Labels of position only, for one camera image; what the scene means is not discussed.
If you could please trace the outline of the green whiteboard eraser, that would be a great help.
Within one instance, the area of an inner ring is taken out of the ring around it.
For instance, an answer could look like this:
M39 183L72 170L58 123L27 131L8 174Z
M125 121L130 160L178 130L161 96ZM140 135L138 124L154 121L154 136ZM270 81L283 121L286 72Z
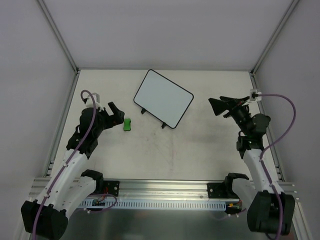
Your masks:
M123 121L123 131L124 132L130 132L131 131L131 122L132 120L130 118L125 118Z

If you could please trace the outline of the small black-framed whiteboard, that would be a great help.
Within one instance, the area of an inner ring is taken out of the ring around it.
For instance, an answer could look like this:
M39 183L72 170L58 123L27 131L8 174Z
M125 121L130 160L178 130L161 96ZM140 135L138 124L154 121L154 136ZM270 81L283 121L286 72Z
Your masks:
M141 113L162 122L162 128L175 129L194 100L194 95L153 69L144 76L133 102Z

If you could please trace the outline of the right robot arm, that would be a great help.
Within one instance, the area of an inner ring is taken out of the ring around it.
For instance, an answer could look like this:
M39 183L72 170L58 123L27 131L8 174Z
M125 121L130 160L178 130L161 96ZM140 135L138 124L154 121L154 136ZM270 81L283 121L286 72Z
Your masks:
M263 144L271 118L263 113L251 115L249 108L249 104L263 97L261 92L253 91L244 98L220 96L208 101L216 116L231 117L238 125L236 149L251 175L229 173L222 183L224 193L241 201L250 231L277 240L290 233L295 199L271 176L264 161L265 152L274 146L273 143L267 147Z

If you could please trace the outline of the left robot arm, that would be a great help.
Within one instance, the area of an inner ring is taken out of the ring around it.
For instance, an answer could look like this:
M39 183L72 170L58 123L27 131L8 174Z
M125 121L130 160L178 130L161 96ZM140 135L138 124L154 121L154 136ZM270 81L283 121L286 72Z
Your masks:
M99 103L86 99L79 125L69 139L59 169L45 188L33 200L27 200L21 207L26 232L59 240L65 233L72 214L90 194L104 191L103 174L95 170L84 170L90 156L98 146L101 133L124 122L125 113L113 102L108 106L109 115Z

